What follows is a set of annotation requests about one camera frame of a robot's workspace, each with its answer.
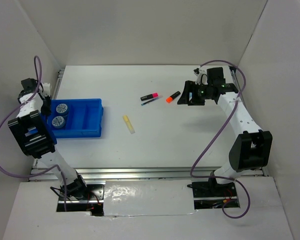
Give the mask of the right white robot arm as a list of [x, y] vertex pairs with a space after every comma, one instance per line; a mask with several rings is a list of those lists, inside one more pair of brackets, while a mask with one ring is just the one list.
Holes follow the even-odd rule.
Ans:
[[273, 136], [264, 131], [252, 119], [244, 106], [234, 83], [227, 82], [222, 67], [201, 70], [196, 68], [195, 81], [187, 80], [179, 105], [203, 106], [206, 100], [213, 100], [226, 114], [228, 125], [236, 139], [229, 151], [225, 164], [210, 175], [208, 190], [213, 196], [220, 196], [226, 185], [248, 170], [265, 167], [268, 164]]

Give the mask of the yellow highlighter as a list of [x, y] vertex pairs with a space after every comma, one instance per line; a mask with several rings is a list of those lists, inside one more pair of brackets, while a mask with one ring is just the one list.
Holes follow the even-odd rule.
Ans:
[[131, 123], [130, 119], [128, 118], [128, 116], [127, 116], [127, 115], [124, 115], [122, 118], [123, 118], [123, 120], [124, 120], [124, 122], [125, 122], [125, 124], [126, 124], [126, 126], [127, 126], [127, 128], [128, 128], [128, 130], [129, 130], [129, 132], [130, 132], [131, 134], [134, 134], [134, 133], [135, 133], [135, 129], [134, 129], [134, 127], [132, 126], [132, 123]]

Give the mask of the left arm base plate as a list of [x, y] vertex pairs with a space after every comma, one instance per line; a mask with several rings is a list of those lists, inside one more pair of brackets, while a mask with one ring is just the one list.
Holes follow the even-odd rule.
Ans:
[[73, 182], [66, 186], [66, 200], [87, 201], [88, 203], [102, 204], [104, 201], [104, 185]]

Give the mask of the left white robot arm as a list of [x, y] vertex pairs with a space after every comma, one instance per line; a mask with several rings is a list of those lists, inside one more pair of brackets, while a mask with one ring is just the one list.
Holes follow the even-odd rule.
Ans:
[[26, 156], [40, 160], [60, 184], [59, 192], [67, 199], [82, 200], [88, 196], [85, 181], [56, 149], [57, 139], [48, 125], [51, 111], [51, 86], [33, 78], [21, 81], [23, 90], [18, 95], [21, 108], [16, 118], [8, 121], [8, 127], [20, 149]]

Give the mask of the orange black highlighter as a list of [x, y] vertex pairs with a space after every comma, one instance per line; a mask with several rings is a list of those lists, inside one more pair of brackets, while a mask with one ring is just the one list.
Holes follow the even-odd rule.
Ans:
[[167, 103], [171, 103], [175, 98], [177, 98], [181, 93], [179, 91], [173, 93], [171, 96], [169, 96], [165, 101]]

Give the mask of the blue gel pen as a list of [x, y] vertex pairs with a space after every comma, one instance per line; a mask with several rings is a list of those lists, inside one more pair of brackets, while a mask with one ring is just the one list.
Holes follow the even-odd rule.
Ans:
[[150, 100], [148, 100], [148, 101], [146, 101], [146, 102], [144, 102], [144, 103], [141, 103], [141, 106], [144, 106], [144, 105], [147, 105], [147, 104], [149, 104], [149, 103], [152, 103], [152, 102], [154, 102], [154, 101], [156, 101], [156, 100], [158, 100], [158, 99], [160, 99], [159, 96], [158, 96], [158, 97], [155, 97], [155, 98], [152, 98], [152, 99], [150, 99]]

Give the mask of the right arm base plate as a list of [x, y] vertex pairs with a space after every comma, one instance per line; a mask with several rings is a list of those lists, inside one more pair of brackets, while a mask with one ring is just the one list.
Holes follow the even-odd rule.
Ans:
[[227, 184], [218, 184], [212, 178], [208, 181], [197, 181], [187, 185], [192, 189], [194, 198], [234, 198], [237, 197], [237, 191], [233, 182]]

